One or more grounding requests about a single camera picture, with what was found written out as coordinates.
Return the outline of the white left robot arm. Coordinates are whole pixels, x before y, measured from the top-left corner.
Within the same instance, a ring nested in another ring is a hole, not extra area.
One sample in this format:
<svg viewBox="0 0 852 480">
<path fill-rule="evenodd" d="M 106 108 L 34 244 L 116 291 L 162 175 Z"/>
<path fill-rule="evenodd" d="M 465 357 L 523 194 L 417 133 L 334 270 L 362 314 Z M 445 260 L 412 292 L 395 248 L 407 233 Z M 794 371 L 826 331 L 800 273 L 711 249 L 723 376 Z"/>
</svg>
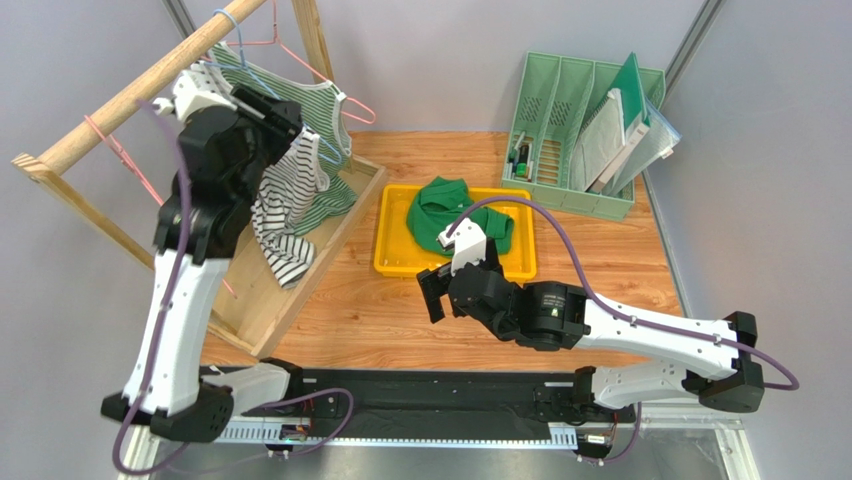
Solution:
<svg viewBox="0 0 852 480">
<path fill-rule="evenodd" d="M 168 440 L 210 443 L 232 416 L 285 397 L 282 361 L 204 375 L 200 358 L 261 177 L 302 130 L 299 103 L 239 85 L 169 132 L 177 170 L 158 212 L 152 303 L 131 375 L 103 399 L 102 416 Z"/>
</svg>

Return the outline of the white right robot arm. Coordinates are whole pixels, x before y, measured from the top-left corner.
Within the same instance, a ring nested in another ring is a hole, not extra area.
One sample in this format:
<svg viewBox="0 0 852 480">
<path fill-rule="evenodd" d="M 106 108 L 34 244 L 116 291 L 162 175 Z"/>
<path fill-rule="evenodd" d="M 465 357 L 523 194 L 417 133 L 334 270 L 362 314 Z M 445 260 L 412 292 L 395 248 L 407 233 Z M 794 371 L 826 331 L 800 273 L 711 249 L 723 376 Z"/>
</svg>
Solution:
<svg viewBox="0 0 852 480">
<path fill-rule="evenodd" d="M 536 351 L 601 348 L 646 357 L 629 367 L 585 366 L 575 372 L 573 403 L 619 410 L 643 401 L 697 398 L 710 409 L 758 410 L 766 390 L 751 355 L 758 330 L 753 315 L 735 311 L 720 320 L 650 312 L 556 281 L 519 285 L 503 275 L 493 241 L 485 256 L 454 268 L 445 264 L 417 275 L 431 322 L 445 316 L 447 297 L 456 317 L 470 317 L 498 340 Z"/>
</svg>

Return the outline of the green white striped tank top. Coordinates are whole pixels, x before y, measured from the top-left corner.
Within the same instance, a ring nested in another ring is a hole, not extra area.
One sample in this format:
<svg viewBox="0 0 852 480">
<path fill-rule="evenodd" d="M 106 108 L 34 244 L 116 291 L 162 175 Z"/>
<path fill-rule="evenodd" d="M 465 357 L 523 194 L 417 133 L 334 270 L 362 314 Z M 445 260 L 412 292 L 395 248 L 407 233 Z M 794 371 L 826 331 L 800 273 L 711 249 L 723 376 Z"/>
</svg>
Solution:
<svg viewBox="0 0 852 480">
<path fill-rule="evenodd" d="M 342 119 L 346 94 L 331 81 L 299 83 L 245 62 L 240 52 L 224 42 L 212 48 L 211 57 L 230 84 L 245 85 L 269 97 L 294 100 L 302 107 L 303 122 L 311 137 L 299 145 L 317 150 L 319 167 L 328 178 L 328 185 L 314 195 L 307 212 L 295 225 L 285 230 L 301 236 L 328 217 L 349 213 L 358 194 L 339 176 L 352 155 L 351 137 Z"/>
</svg>

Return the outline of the black white striped tank top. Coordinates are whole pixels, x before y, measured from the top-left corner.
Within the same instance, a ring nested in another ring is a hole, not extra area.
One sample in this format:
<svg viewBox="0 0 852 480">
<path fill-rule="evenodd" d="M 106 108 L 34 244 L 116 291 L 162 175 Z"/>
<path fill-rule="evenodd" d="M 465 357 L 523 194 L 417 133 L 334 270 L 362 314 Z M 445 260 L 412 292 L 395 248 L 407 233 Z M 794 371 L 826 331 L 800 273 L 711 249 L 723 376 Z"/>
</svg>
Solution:
<svg viewBox="0 0 852 480">
<path fill-rule="evenodd" d="M 255 239 L 279 286 L 289 289 L 310 269 L 315 246 L 296 234 L 330 179 L 319 160 L 321 136 L 305 125 L 287 152 L 268 167 L 252 206 Z"/>
</svg>

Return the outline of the yellow plastic tray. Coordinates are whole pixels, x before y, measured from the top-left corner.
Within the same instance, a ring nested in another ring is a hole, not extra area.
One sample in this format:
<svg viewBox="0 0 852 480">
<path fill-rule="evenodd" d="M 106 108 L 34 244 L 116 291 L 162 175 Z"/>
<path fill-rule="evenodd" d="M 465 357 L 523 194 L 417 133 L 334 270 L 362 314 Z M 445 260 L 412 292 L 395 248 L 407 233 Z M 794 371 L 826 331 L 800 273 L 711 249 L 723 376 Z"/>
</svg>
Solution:
<svg viewBox="0 0 852 480">
<path fill-rule="evenodd" d="M 422 189 L 415 184 L 389 184 L 384 187 L 373 249 L 373 267 L 393 278 L 414 278 L 425 270 L 436 269 L 450 259 L 422 248 L 407 227 L 407 216 L 414 198 Z M 525 283 L 538 273 L 534 212 L 514 202 L 495 202 L 489 207 L 514 221 L 511 249 L 499 257 L 507 279 Z"/>
</svg>

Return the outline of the white pen in organizer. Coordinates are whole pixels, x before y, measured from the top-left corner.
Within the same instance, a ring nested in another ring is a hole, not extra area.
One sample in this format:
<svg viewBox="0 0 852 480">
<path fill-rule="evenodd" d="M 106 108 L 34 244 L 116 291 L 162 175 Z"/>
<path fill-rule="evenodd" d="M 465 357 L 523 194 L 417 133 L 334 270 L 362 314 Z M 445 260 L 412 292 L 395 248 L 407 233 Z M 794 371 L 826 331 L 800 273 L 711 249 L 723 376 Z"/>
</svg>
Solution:
<svg viewBox="0 0 852 480">
<path fill-rule="evenodd" d="M 511 177 L 515 176 L 515 174 L 514 174 L 515 156 L 516 156 L 516 153 L 517 153 L 517 149 L 522 144 L 527 144 L 526 143 L 526 132 L 525 131 L 520 132 L 520 134 L 518 135 L 518 138 L 515 140 L 513 146 L 509 149 L 507 163 L 511 165 L 511 168 L 510 168 L 510 176 Z"/>
</svg>

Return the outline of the wooden clothes rack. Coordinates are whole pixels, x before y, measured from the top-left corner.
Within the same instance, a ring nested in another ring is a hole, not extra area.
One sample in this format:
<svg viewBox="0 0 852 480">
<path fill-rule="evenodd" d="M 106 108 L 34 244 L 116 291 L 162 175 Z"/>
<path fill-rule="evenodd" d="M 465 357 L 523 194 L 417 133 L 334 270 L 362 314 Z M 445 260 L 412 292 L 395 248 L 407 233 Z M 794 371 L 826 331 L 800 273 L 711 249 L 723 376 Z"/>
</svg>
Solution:
<svg viewBox="0 0 852 480">
<path fill-rule="evenodd" d="M 38 156 L 19 154 L 13 165 L 138 263 L 152 269 L 154 261 L 149 248 L 141 246 L 62 176 L 101 143 L 102 135 L 113 133 L 138 111 L 137 100 L 152 99 L 176 77 L 180 69 L 189 66 L 191 61 L 223 39 L 233 30 L 235 22 L 245 20 L 262 3 L 262 0 L 230 2 L 223 14 L 215 15 L 200 26 L 98 108 L 89 122 L 80 123 Z M 255 358 L 273 353 L 348 238 L 361 224 L 369 207 L 378 201 L 387 182 L 388 171 L 381 165 L 353 155 L 340 176 L 357 193 L 358 199 L 346 215 L 328 219 L 308 233 L 307 238 L 317 247 L 318 253 L 311 269 L 294 288 L 285 290 L 279 287 L 251 231 L 240 237 L 236 257 L 226 275 L 240 291 L 236 296 L 218 292 L 208 324 L 209 334 Z"/>
</svg>

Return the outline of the white mesh document pouch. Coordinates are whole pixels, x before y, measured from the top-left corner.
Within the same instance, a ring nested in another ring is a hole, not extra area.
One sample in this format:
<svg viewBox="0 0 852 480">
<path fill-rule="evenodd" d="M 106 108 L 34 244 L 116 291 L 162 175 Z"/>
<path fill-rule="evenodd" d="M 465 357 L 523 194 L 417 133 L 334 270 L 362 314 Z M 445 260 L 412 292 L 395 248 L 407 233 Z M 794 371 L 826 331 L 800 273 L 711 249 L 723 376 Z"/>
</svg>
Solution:
<svg viewBox="0 0 852 480">
<path fill-rule="evenodd" d="M 622 93 L 610 89 L 581 128 L 570 163 L 569 188 L 588 190 L 625 145 Z"/>
</svg>

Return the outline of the green plastic file organizer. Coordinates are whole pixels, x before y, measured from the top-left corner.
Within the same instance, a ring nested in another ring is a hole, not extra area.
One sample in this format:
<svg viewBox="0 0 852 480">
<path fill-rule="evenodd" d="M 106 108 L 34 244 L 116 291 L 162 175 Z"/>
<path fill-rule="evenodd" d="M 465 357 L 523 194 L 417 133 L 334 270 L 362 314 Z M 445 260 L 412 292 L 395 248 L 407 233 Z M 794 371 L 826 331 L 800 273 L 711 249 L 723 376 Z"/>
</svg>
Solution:
<svg viewBox="0 0 852 480">
<path fill-rule="evenodd" d="M 557 211 L 622 221 L 635 204 L 635 183 L 615 196 L 569 188 L 570 157 L 585 119 L 621 68 L 609 63 L 529 51 L 510 128 L 500 186 L 528 191 Z M 526 179 L 510 176 L 509 149 L 521 131 L 530 145 Z"/>
</svg>

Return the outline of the green cover book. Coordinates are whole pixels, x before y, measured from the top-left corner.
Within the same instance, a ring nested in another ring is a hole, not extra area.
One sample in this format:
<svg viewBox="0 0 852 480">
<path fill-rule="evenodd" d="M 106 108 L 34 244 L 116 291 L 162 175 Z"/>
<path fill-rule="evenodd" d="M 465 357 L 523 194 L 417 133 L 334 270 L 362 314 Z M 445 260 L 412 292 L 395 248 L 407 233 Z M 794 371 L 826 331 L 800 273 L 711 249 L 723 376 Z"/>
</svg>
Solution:
<svg viewBox="0 0 852 480">
<path fill-rule="evenodd" d="M 632 151 L 650 129 L 646 96 L 641 80 L 638 58 L 634 52 L 630 53 L 618 73 L 613 78 L 605 92 L 605 96 L 607 92 L 613 88 L 619 88 L 622 93 L 625 145 L 594 184 L 586 190 L 595 193 L 602 192 L 605 185 L 625 164 Z"/>
</svg>

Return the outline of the clear mesh zip pouch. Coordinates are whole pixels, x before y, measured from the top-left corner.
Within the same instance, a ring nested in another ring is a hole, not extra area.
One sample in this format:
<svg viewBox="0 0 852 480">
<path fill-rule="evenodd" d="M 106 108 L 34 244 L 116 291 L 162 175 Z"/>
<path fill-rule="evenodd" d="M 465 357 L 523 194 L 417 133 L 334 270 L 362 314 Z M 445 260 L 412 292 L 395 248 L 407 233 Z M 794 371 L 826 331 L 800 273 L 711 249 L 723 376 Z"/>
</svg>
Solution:
<svg viewBox="0 0 852 480">
<path fill-rule="evenodd" d="M 650 100 L 648 100 L 648 113 L 649 131 L 632 151 L 625 164 L 605 185 L 602 190 L 604 195 L 615 196 L 655 161 L 670 156 L 674 147 L 681 141 L 682 135 Z"/>
</svg>

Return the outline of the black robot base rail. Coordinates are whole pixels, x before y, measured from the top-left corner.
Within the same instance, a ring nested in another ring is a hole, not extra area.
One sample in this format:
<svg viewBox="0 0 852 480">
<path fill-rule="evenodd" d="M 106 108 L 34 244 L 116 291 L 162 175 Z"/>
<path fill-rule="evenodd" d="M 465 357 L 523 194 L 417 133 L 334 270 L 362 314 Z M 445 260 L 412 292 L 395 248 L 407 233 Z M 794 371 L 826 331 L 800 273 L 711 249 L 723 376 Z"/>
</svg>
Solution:
<svg viewBox="0 0 852 480">
<path fill-rule="evenodd" d="M 617 412 L 572 401 L 570 373 L 306 368 L 290 395 L 332 389 L 296 406 L 246 412 L 250 419 L 309 422 L 314 436 L 375 440 L 547 440 L 549 426 L 632 425 L 634 408 Z"/>
</svg>

